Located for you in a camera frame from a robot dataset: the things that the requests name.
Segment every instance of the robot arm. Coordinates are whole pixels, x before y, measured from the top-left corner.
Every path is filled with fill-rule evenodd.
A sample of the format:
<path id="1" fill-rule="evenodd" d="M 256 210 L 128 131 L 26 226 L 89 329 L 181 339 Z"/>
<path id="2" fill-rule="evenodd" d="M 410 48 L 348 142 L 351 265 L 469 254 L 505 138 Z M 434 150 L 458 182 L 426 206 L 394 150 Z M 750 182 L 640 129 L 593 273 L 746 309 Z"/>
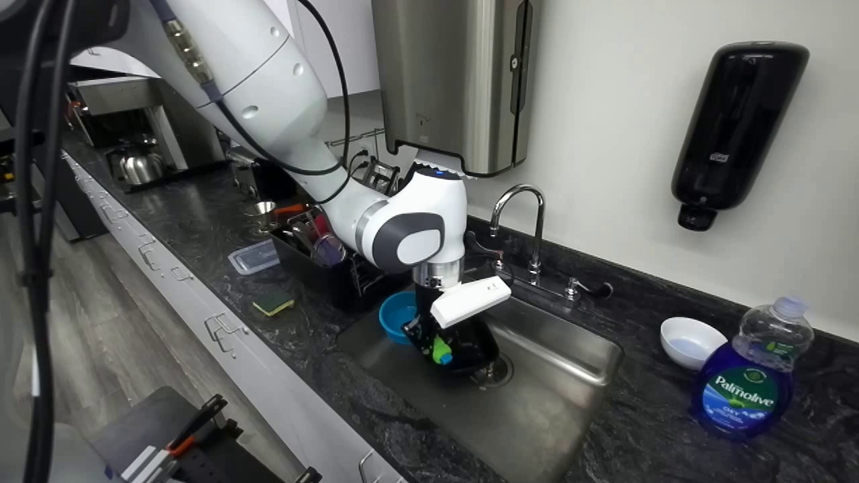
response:
<path id="1" fill-rule="evenodd" d="M 311 198 L 330 198 L 347 182 L 320 139 L 327 96 L 262 0 L 131 0 L 128 29 L 112 45 L 155 69 L 220 131 L 281 160 Z M 336 237 L 382 270 L 432 264 L 444 285 L 458 281 L 462 176 L 420 168 L 394 198 L 347 182 L 326 213 Z"/>

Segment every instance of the backsplash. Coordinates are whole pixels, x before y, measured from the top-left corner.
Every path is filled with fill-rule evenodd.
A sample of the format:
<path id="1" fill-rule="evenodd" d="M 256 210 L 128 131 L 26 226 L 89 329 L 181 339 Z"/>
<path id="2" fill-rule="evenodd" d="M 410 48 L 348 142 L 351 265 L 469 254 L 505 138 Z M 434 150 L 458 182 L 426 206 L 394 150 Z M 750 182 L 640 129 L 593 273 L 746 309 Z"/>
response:
<path id="1" fill-rule="evenodd" d="M 556 245 L 750 307 L 797 294 L 817 328 L 859 341 L 857 15 L 852 0 L 544 0 L 530 160 L 475 179 L 469 213 L 487 219 L 530 182 Z M 750 198 L 692 234 L 677 226 L 671 174 L 712 54 L 738 41 L 801 42 L 810 62 Z M 378 96 L 358 105 L 354 131 L 382 125 Z M 505 226 L 531 231 L 531 202 L 513 202 Z"/>

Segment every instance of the black soap dispenser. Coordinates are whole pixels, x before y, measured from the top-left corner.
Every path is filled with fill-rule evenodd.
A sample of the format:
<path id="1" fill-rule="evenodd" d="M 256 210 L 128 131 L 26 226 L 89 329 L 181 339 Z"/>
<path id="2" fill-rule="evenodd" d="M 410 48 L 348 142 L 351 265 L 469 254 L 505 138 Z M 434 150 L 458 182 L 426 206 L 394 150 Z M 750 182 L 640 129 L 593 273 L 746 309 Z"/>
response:
<path id="1" fill-rule="evenodd" d="M 740 203 L 767 155 L 809 52 L 790 42 L 738 42 L 715 54 L 673 172 L 679 226 L 709 231 Z"/>

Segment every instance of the dark granite countertop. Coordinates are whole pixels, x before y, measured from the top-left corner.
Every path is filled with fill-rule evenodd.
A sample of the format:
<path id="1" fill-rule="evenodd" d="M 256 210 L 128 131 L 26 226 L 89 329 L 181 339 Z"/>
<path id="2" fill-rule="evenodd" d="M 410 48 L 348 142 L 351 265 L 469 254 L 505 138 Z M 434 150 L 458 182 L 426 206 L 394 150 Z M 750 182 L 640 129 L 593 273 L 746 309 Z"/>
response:
<path id="1" fill-rule="evenodd" d="M 258 234 L 256 206 L 242 202 L 228 168 L 123 193 L 89 148 L 69 142 L 67 150 L 407 481 L 500 481 L 448 431 L 336 350 L 336 335 L 360 315 L 327 307 L 288 268 L 250 280 L 230 270 L 226 254 L 265 237 Z M 689 417 L 692 374 L 662 354 L 658 324 L 687 315 L 730 335 L 743 307 L 560 248 L 544 252 L 559 273 L 617 288 L 606 303 L 586 303 L 566 320 L 622 345 L 614 384 L 564 481 L 859 481 L 857 343 L 819 332 L 797 366 L 785 421 L 752 443 L 732 443 Z M 252 285 L 289 288 L 297 303 L 262 320 L 250 309 Z"/>

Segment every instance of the stainless steel sink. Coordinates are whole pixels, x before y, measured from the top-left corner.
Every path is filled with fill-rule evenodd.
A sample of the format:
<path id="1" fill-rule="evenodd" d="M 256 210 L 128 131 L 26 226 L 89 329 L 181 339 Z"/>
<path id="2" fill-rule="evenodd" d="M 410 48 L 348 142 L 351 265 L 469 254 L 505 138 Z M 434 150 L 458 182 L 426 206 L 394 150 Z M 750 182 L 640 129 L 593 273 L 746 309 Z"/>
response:
<path id="1" fill-rule="evenodd" d="M 620 345 L 520 300 L 488 320 L 503 356 L 473 379 L 440 375 L 373 320 L 339 343 L 505 481 L 556 481 L 613 384 Z"/>

